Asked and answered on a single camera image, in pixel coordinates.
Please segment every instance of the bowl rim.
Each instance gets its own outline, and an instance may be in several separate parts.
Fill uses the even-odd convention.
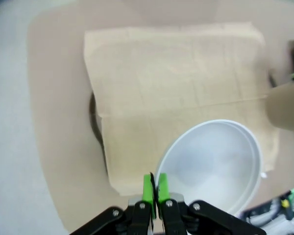
[[[242,202],[240,205],[238,205],[237,207],[239,208],[237,211],[232,211],[231,208],[233,208],[235,205],[233,205],[229,211],[226,211],[227,213],[230,213],[232,215],[235,215],[235,216],[238,216],[239,213],[241,213],[245,208],[246,206],[249,205],[251,199],[254,197],[254,195],[256,194],[258,188],[259,188],[259,185],[260,185],[260,181],[261,181],[261,173],[262,173],[262,166],[263,166],[263,156],[262,156],[262,151],[261,151],[261,148],[260,148],[260,144],[259,142],[257,141],[255,135],[244,125],[236,122],[236,121],[232,121],[232,120],[227,120],[227,119],[215,119],[215,120],[210,120],[210,121],[205,121],[205,122],[202,122],[196,126],[193,126],[192,128],[190,128],[189,130],[187,130],[186,132],[184,132],[181,136],[179,136],[179,138],[177,138],[165,151],[165,154],[163,155],[163,157],[160,159],[159,163],[158,163],[158,166],[157,166],[157,169],[156,169],[156,173],[155,173],[155,184],[156,186],[158,186],[158,181],[159,181],[159,176],[160,176],[160,173],[161,173],[161,168],[163,167],[163,164],[166,160],[166,158],[168,157],[169,153],[171,152],[171,150],[175,147],[175,145],[177,145],[177,143],[183,139],[187,134],[189,134],[190,132],[192,132],[193,130],[199,128],[199,127],[202,127],[204,125],[207,125],[207,124],[211,124],[211,123],[226,123],[226,124],[231,124],[231,125],[235,125],[241,129],[243,129],[245,132],[247,132],[247,134],[251,137],[251,139],[249,141],[253,141],[254,144],[256,145],[256,152],[255,152],[255,155],[256,157],[258,157],[258,170],[256,169],[255,170],[255,174],[257,175],[257,180],[254,182],[254,185],[251,186],[253,187],[253,189],[251,190],[251,193],[246,197],[246,199],[244,200],[244,202]],[[241,202],[242,201],[242,197],[246,194],[246,191],[244,191],[242,193],[242,196],[238,199],[238,202]]]

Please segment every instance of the beige table surface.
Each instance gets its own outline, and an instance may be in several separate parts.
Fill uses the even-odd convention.
[[[125,26],[252,22],[264,35],[279,84],[291,71],[294,4],[282,0],[83,0],[38,16],[28,30],[28,82],[42,168],[71,232],[110,205],[125,207],[108,183],[88,118],[91,86],[83,61],[85,30]],[[294,187],[294,133],[281,131],[275,170],[250,206]]]

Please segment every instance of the brown paper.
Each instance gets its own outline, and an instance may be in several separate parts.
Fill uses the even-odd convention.
[[[274,126],[294,131],[294,82],[272,89],[266,109]]]
[[[102,118],[109,181],[141,192],[168,146],[212,119],[247,126],[272,170],[278,129],[268,121],[263,36],[248,23],[120,28],[85,34],[84,57]]]

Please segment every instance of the white bowl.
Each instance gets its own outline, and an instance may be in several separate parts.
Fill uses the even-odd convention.
[[[199,124],[180,136],[161,160],[155,177],[168,177],[169,191],[186,204],[204,200],[237,215],[260,183],[262,155],[245,126],[230,120]]]

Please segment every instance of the gray floor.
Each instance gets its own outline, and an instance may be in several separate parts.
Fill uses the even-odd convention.
[[[0,235],[66,235],[45,182],[32,127],[26,33],[40,12],[70,0],[0,4]]]

